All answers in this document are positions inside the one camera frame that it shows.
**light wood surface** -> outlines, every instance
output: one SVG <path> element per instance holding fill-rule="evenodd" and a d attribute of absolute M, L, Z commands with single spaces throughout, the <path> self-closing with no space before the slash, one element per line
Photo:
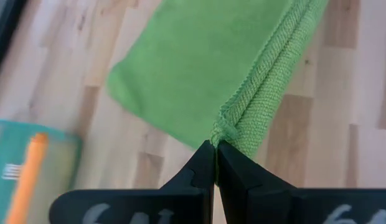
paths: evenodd
<path fill-rule="evenodd" d="M 77 188 L 160 187 L 193 154 L 104 87 L 160 1 L 30 0 L 22 16 L 0 118 L 79 134 Z M 300 187 L 386 187 L 386 0 L 330 0 L 256 161 Z"/>

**green microfiber cloth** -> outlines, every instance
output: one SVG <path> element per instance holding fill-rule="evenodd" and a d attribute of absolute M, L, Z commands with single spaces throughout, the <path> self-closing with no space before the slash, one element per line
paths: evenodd
<path fill-rule="evenodd" d="M 257 151 L 327 0 L 164 0 L 108 78 L 126 109 L 197 148 Z"/>

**black object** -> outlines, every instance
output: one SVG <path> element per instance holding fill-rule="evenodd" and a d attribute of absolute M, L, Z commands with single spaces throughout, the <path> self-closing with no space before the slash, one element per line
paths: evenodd
<path fill-rule="evenodd" d="M 27 0 L 0 0 L 0 65 Z"/>
<path fill-rule="evenodd" d="M 52 224 L 211 223 L 215 159 L 227 223 L 386 224 L 386 190 L 297 189 L 227 142 L 208 141 L 159 190 L 78 190 L 50 209 Z"/>

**folded cloth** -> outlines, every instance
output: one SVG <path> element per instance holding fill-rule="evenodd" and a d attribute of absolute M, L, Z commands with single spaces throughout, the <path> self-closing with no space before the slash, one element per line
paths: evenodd
<path fill-rule="evenodd" d="M 252 157 L 326 3 L 164 0 L 111 71 L 110 95 L 193 148 L 227 140 Z"/>

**orange pencil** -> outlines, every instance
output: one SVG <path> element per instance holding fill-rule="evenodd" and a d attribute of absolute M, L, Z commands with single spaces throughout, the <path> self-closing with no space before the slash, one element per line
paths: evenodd
<path fill-rule="evenodd" d="M 37 133 L 27 148 L 26 159 L 21 169 L 6 224 L 26 224 L 29 204 L 34 194 L 42 161 L 48 149 L 48 135 Z"/>

